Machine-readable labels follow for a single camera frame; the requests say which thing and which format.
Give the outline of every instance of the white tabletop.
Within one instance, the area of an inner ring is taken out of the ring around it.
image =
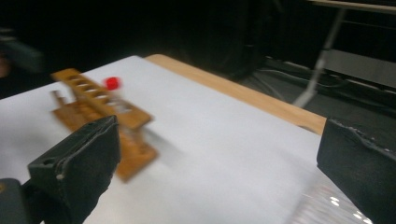
[[[138,57],[84,73],[123,80],[124,97],[154,117],[160,156],[127,184],[115,176],[85,223],[284,223],[315,178],[320,136]],[[0,101],[0,178],[70,132],[50,113],[61,83]]]

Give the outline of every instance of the wooden test tube rack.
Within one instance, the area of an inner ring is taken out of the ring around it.
[[[141,131],[151,121],[150,114],[127,102],[125,104],[129,110],[116,113],[111,104],[111,93],[75,69],[65,69],[52,74],[52,77],[66,84],[76,98],[75,102],[66,104],[57,91],[52,92],[59,105],[53,113],[72,132],[87,122],[105,116],[117,116],[120,125],[121,161],[116,174],[123,181],[127,181],[154,160],[157,152],[145,142]]]

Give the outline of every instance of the wooden rack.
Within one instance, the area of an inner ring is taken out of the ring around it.
[[[76,98],[74,103],[66,104],[59,92],[52,92],[59,106],[53,113],[71,131],[105,116],[117,116],[120,125],[121,161],[116,174],[123,181],[127,181],[154,160],[157,152],[145,142],[141,131],[151,121],[150,114],[125,101],[123,102],[128,110],[117,113],[111,100],[112,94],[75,69],[65,69],[52,74],[52,77],[66,84]]]

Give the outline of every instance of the red test tube cap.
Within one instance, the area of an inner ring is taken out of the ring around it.
[[[120,87],[120,79],[118,77],[109,77],[105,80],[106,88],[114,91]]]

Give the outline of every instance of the metal table leg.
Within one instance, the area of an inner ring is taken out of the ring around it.
[[[337,37],[338,31],[340,29],[343,18],[346,15],[346,12],[347,10],[345,8],[340,8],[338,10],[337,16],[335,17],[332,24],[332,29],[327,35],[326,42],[323,46],[321,53],[319,54],[317,63],[315,64],[315,69],[311,79],[309,80],[308,86],[306,87],[305,91],[293,102],[294,105],[304,107],[317,94],[316,87],[318,85],[318,81],[323,72],[323,68],[329,56],[329,51],[332,49],[332,44],[334,42],[334,39]]]

